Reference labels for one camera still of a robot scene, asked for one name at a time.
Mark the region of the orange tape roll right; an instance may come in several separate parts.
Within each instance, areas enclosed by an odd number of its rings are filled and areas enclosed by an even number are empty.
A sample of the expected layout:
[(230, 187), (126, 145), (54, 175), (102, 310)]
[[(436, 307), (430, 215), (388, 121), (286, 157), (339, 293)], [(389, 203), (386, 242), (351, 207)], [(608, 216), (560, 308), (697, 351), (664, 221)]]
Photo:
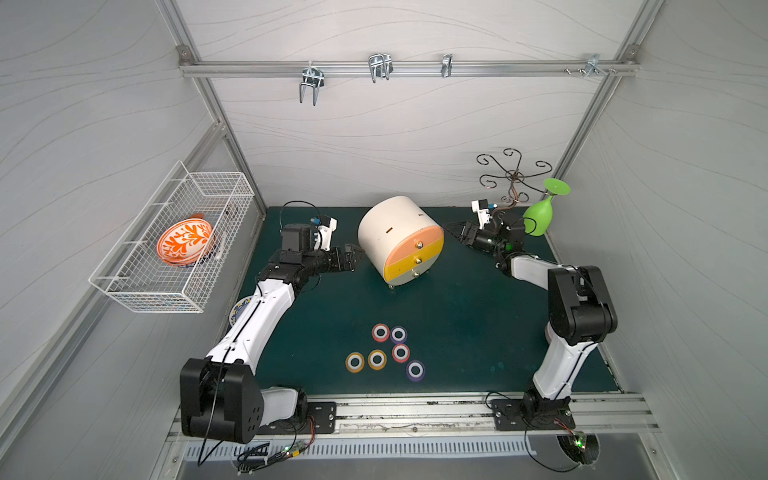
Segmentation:
[(387, 361), (386, 353), (380, 349), (372, 350), (367, 357), (368, 366), (374, 371), (382, 370), (387, 365)]

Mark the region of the green plastic goblet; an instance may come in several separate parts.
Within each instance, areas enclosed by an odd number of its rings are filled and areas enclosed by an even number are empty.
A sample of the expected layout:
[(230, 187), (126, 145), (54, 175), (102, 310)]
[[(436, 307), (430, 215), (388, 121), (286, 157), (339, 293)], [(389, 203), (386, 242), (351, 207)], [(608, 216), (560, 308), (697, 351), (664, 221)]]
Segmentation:
[(528, 207), (522, 216), (525, 233), (530, 236), (538, 237), (545, 234), (553, 218), (553, 199), (571, 192), (569, 184), (556, 178), (546, 179), (543, 185), (544, 199)]

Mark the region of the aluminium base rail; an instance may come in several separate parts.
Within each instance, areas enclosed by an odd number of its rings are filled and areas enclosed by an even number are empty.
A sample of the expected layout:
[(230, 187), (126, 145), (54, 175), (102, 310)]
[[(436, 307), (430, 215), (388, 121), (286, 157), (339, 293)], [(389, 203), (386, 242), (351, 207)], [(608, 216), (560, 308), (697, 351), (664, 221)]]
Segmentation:
[[(564, 434), (562, 427), (528, 426), (519, 413), (520, 392), (311, 395), (310, 403), (333, 402), (314, 410), (317, 438), (420, 438)], [(578, 431), (592, 434), (659, 433), (646, 400), (637, 393), (572, 396), (567, 415)]]

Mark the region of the purple tape roll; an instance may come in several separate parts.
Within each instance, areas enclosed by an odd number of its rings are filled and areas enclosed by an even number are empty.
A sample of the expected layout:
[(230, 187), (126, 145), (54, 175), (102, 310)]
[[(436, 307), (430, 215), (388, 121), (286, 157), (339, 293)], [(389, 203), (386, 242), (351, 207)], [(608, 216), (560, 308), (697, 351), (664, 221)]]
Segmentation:
[(394, 344), (404, 344), (407, 341), (408, 332), (402, 326), (395, 326), (390, 331), (390, 340)]
[(425, 367), (421, 361), (410, 361), (406, 366), (407, 378), (412, 382), (420, 382), (425, 376)]

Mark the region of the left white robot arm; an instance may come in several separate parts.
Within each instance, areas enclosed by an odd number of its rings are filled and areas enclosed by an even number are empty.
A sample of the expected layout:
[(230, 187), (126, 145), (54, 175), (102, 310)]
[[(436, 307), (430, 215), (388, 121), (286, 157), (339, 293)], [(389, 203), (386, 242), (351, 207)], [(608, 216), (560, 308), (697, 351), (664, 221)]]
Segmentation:
[(251, 301), (234, 325), (205, 357), (191, 358), (181, 369), (185, 436), (246, 444), (261, 428), (300, 413), (300, 391), (260, 388), (257, 367), (278, 322), (308, 280), (352, 271), (362, 258), (355, 245), (331, 245), (336, 228), (337, 220), (326, 215), (281, 228), (281, 248), (259, 273)]

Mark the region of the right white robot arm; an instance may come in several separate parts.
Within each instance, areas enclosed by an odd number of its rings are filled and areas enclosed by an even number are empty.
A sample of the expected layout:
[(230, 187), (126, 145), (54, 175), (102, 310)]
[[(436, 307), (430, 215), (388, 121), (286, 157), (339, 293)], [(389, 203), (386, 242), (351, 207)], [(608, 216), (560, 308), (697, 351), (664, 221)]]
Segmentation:
[(566, 414), (581, 368), (618, 326), (602, 271), (554, 263), (525, 251), (522, 230), (509, 224), (492, 230), (470, 221), (450, 222), (446, 229), (463, 245), (492, 256), (503, 274), (547, 291), (548, 350), (520, 410), (529, 423)]

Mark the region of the aluminium top rail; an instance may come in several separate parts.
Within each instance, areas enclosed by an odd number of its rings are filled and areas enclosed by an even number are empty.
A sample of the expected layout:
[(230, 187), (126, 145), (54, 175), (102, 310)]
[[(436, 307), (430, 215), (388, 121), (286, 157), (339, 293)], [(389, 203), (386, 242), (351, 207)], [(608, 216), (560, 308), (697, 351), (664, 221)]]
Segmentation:
[[(441, 60), (405, 61), (393, 60), (394, 78), (442, 78)], [(516, 78), (516, 77), (581, 77), (568, 76), (565, 68), (578, 69), (587, 59), (577, 60), (530, 60), (490, 61), (453, 59), (450, 78)], [(182, 75), (187, 78), (248, 78), (248, 79), (295, 79), (302, 70), (315, 66), (322, 70), (326, 79), (371, 79), (368, 61), (206, 61), (181, 65)], [(640, 65), (631, 61), (601, 60), (600, 66), (611, 69), (610, 76), (632, 76)]]

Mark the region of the red tape roll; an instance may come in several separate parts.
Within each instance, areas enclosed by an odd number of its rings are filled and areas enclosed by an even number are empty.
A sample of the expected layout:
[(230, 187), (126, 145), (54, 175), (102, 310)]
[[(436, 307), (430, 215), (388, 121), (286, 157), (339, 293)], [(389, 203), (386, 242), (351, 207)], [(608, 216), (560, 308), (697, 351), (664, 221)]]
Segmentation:
[(372, 328), (372, 338), (379, 343), (383, 343), (390, 338), (390, 328), (383, 323), (376, 324)]
[(404, 344), (395, 344), (392, 349), (392, 358), (397, 363), (406, 363), (410, 358), (410, 348)]

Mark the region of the brown metal cup stand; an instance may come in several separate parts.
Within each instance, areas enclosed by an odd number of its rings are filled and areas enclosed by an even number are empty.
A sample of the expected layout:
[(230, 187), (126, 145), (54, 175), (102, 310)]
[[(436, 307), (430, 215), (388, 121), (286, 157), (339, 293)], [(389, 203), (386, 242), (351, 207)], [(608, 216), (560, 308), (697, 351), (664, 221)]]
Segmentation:
[(550, 162), (545, 160), (536, 160), (534, 166), (538, 169), (533, 174), (525, 174), (521, 171), (523, 154), (516, 148), (505, 148), (502, 156), (506, 159), (516, 159), (513, 168), (506, 167), (496, 157), (488, 153), (481, 153), (475, 157), (478, 165), (483, 167), (496, 166), (499, 173), (482, 173), (478, 177), (479, 184), (489, 190), (497, 189), (502, 185), (506, 186), (506, 193), (501, 197), (501, 201), (508, 207), (516, 207), (530, 202), (532, 192), (538, 192), (543, 195), (546, 191), (542, 188), (534, 187), (529, 183), (530, 179), (538, 177), (548, 177), (554, 170)]

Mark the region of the metal hook left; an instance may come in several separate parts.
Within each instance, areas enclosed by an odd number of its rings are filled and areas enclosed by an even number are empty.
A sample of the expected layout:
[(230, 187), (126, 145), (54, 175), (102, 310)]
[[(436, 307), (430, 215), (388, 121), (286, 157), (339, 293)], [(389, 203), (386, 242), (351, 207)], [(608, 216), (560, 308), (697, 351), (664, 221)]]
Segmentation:
[(325, 84), (325, 74), (315, 66), (308, 66), (302, 70), (299, 84), (299, 102), (303, 103), (308, 92), (311, 92), (312, 105), (316, 106), (321, 88)]

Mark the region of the cream round drawer cabinet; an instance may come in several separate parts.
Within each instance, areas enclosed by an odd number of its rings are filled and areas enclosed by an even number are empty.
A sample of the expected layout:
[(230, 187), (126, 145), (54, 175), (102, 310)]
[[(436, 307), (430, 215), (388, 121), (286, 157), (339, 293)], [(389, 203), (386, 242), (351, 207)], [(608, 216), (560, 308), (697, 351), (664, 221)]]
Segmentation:
[(383, 278), (385, 261), (394, 247), (416, 231), (432, 225), (440, 226), (409, 197), (395, 196), (376, 204), (363, 216), (358, 241)]

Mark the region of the metal hook small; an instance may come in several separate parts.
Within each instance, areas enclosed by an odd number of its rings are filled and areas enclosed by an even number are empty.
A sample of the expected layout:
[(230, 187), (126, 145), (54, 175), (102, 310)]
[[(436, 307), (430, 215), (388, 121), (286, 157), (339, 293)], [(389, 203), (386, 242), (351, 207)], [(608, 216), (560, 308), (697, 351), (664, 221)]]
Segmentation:
[(453, 55), (450, 53), (444, 54), (441, 60), (441, 77), (442, 78), (451, 77), (452, 63), (453, 63)]

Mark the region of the orange patterned plate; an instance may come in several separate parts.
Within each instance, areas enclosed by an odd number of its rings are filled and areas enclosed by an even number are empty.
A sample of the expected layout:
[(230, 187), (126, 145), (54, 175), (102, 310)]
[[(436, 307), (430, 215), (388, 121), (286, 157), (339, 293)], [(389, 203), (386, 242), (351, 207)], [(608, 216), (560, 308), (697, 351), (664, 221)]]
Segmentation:
[(201, 216), (193, 216), (170, 226), (156, 244), (159, 259), (171, 266), (195, 264), (214, 246), (214, 228)]

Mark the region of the metal hook middle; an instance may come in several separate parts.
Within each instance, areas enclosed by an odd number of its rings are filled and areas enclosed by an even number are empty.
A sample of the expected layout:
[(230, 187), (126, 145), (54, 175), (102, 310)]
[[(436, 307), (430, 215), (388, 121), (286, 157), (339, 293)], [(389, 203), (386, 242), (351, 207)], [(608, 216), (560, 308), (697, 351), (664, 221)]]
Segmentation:
[(386, 53), (370, 55), (368, 67), (373, 83), (376, 83), (378, 79), (389, 80), (394, 70), (392, 57)]

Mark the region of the yellow drawer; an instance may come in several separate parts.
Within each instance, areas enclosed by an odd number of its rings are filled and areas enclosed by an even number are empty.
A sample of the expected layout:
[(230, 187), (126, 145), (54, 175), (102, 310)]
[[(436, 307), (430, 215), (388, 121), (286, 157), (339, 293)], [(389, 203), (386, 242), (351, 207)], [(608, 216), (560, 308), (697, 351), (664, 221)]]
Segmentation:
[(385, 282), (399, 286), (420, 277), (436, 262), (443, 246), (443, 237), (432, 241), (411, 239), (399, 245), (385, 261)]

